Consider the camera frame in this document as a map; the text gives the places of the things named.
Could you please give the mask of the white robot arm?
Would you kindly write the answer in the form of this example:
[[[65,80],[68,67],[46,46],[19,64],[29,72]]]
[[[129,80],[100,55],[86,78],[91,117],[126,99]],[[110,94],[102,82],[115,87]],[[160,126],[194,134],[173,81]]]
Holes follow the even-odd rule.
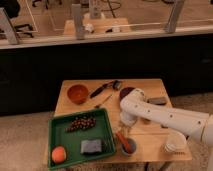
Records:
[[[147,103],[139,88],[124,88],[119,97],[120,118],[125,125],[133,126],[138,117],[145,118],[213,147],[213,115]]]

